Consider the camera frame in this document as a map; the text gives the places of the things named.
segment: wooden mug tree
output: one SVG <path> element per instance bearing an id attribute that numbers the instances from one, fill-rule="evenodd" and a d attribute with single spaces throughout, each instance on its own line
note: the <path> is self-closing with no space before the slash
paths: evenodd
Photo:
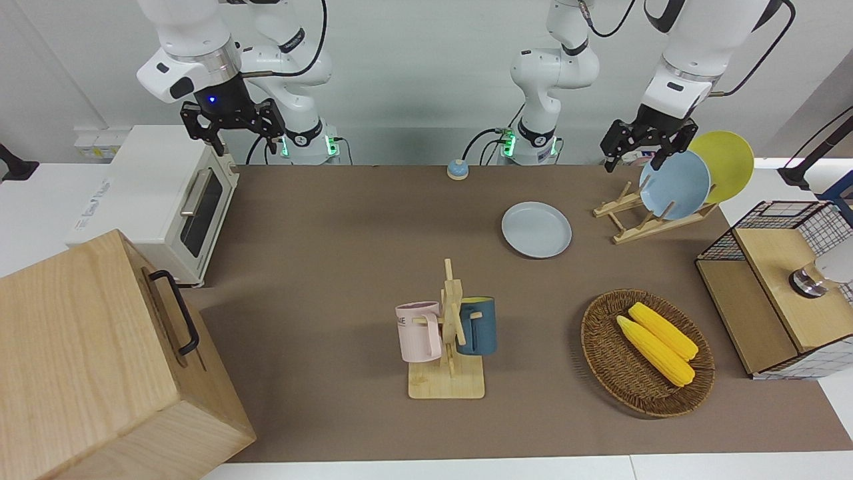
<path id="1" fill-rule="evenodd" d="M 453 278 L 450 259 L 444 259 L 444 288 L 441 289 L 441 358 L 409 363 L 409 397 L 415 399 L 478 399 L 485 395 L 483 357 L 456 352 L 456 342 L 465 345 L 465 331 L 459 317 L 462 305 L 462 281 Z M 415 319 L 426 323 L 427 319 Z"/>

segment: wooden cabinet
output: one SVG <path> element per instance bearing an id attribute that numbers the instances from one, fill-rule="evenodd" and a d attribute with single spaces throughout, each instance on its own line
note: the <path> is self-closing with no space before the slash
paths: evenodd
<path id="1" fill-rule="evenodd" d="M 853 366 L 853 307 L 833 289 L 798 295 L 794 270 L 815 259 L 794 229 L 735 228 L 744 260 L 697 260 L 746 372 L 754 378 L 819 378 Z"/>
<path id="2" fill-rule="evenodd" d="M 0 478 L 197 479 L 254 441 L 201 316 L 152 273 L 112 231 L 0 278 Z"/>

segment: plate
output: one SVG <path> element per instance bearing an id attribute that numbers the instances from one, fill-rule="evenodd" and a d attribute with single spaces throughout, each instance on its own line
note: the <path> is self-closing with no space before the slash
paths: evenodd
<path id="1" fill-rule="evenodd" d="M 696 358 L 690 360 L 696 371 L 691 383 L 681 388 L 670 383 L 625 338 L 616 316 L 630 318 L 628 309 L 638 301 L 663 315 L 699 347 Z M 714 384 L 714 357 L 696 324 L 668 301 L 643 290 L 614 290 L 593 300 L 583 314 L 581 346 L 601 386 L 623 404 L 652 417 L 692 412 Z"/>
<path id="2" fill-rule="evenodd" d="M 733 132 L 707 132 L 694 138 L 689 151 L 702 157 L 711 172 L 714 190 L 708 203 L 719 203 L 737 195 L 752 178 L 755 155 L 749 143 Z"/>
<path id="3" fill-rule="evenodd" d="M 651 178 L 640 192 L 640 198 L 650 212 L 660 217 L 670 202 L 676 203 L 664 220 L 689 217 L 705 203 L 711 189 L 708 166 L 689 150 L 671 156 L 657 172 L 652 169 L 651 162 L 647 163 L 640 174 L 640 184 L 648 176 Z"/>
<path id="4" fill-rule="evenodd" d="M 513 205 L 503 215 L 501 230 L 510 246 L 532 258 L 559 255 L 572 241 L 572 226 L 566 216 L 541 202 Z"/>

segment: light blue plate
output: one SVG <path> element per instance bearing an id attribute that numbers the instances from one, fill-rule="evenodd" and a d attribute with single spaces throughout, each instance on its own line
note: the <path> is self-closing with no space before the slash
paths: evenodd
<path id="1" fill-rule="evenodd" d="M 652 169 L 651 162 L 647 163 L 640 174 L 640 184 L 649 175 L 651 178 L 640 192 L 643 205 L 660 216 L 670 202 L 676 203 L 664 220 L 689 217 L 705 203 L 711 189 L 708 166 L 689 150 L 668 158 L 657 172 Z"/>

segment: corn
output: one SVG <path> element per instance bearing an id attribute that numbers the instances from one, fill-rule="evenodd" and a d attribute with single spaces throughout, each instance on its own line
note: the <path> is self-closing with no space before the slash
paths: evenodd
<path id="1" fill-rule="evenodd" d="M 628 313 L 636 323 L 646 327 L 646 330 L 651 331 L 664 345 L 672 348 L 672 351 L 684 360 L 690 361 L 696 358 L 699 347 L 693 343 L 693 340 L 646 304 L 638 301 L 628 309 Z"/>
<path id="2" fill-rule="evenodd" d="M 650 331 L 622 315 L 618 315 L 616 321 L 629 342 L 673 385 L 683 387 L 693 381 L 696 376 L 693 368 Z"/>

